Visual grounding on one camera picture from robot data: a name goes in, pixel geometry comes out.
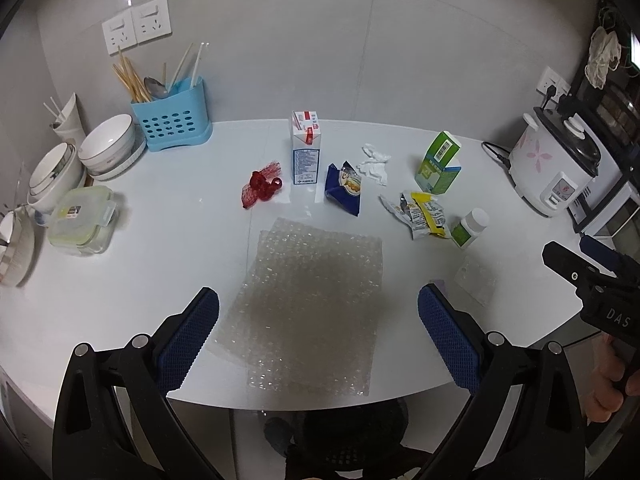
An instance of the blue plastic package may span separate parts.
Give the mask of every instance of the blue plastic package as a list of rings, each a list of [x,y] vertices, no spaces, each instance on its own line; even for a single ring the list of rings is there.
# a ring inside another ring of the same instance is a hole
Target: blue plastic package
[[[347,212],[358,216],[360,212],[360,183],[362,179],[346,160],[342,169],[329,166],[324,181],[324,194],[334,199]]]

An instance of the plastic basket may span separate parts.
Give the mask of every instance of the plastic basket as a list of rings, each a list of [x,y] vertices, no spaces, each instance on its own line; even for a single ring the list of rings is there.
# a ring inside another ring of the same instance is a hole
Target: plastic basket
[[[190,85],[191,78],[182,79],[175,83],[175,93],[166,99],[131,104],[150,152],[172,146],[195,146],[209,140],[213,124],[207,115],[202,78],[192,89]]]

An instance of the white paper cup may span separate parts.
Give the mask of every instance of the white paper cup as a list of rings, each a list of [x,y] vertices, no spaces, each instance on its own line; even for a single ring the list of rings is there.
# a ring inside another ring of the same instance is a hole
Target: white paper cup
[[[75,93],[73,93],[65,107],[62,108],[62,113],[58,119],[59,121],[56,122],[60,122],[60,126],[53,128],[53,131],[60,139],[79,148],[82,141],[86,138],[86,133],[80,122]]]

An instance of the electrical outlet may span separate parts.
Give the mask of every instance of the electrical outlet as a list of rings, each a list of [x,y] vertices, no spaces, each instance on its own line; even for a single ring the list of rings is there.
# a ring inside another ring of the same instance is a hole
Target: electrical outlet
[[[138,44],[136,31],[133,27],[131,9],[121,12],[102,24],[104,42],[107,44],[107,52],[116,54],[118,47],[122,50]]]
[[[169,6],[166,0],[153,0],[135,7],[131,12],[136,37],[140,43],[171,34]]]
[[[558,102],[558,99],[561,95],[566,95],[569,93],[569,84],[564,79],[562,79],[554,70],[546,67],[545,72],[540,78],[540,82],[538,83],[536,89],[541,94],[546,95],[546,89],[551,85],[554,85],[556,87],[556,95],[551,98],[551,100],[555,103]]]

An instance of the white chopstick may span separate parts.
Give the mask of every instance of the white chopstick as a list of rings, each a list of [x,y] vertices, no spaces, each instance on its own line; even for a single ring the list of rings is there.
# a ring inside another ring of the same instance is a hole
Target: white chopstick
[[[51,99],[51,102],[53,103],[53,105],[56,107],[56,110],[58,111],[58,115],[62,115],[62,110],[60,109],[60,107],[56,104],[56,102],[53,100],[53,97],[49,97],[49,99]]]
[[[169,92],[171,91],[171,88],[174,87],[175,80],[178,79],[178,74],[180,73],[180,69],[184,65],[184,60],[187,59],[187,54],[191,50],[192,46],[193,46],[193,42],[191,42],[191,44],[187,47],[187,50],[184,51],[184,55],[182,56],[182,59],[180,60],[180,64],[178,65],[178,68],[175,69],[175,74],[172,77],[171,82],[169,83],[169,86],[166,88]]]
[[[53,115],[56,119],[58,118],[58,114],[55,113],[51,108],[49,108],[49,105],[47,105],[46,103],[42,103],[44,104],[44,107],[49,110],[49,112],[51,112],[51,115]]]
[[[201,43],[200,48],[198,49],[198,57],[196,58],[196,63],[193,65],[193,73],[191,73],[191,86],[189,86],[190,89],[196,86],[196,78],[198,76],[198,67],[200,66],[200,57],[202,56],[203,46],[204,43]]]

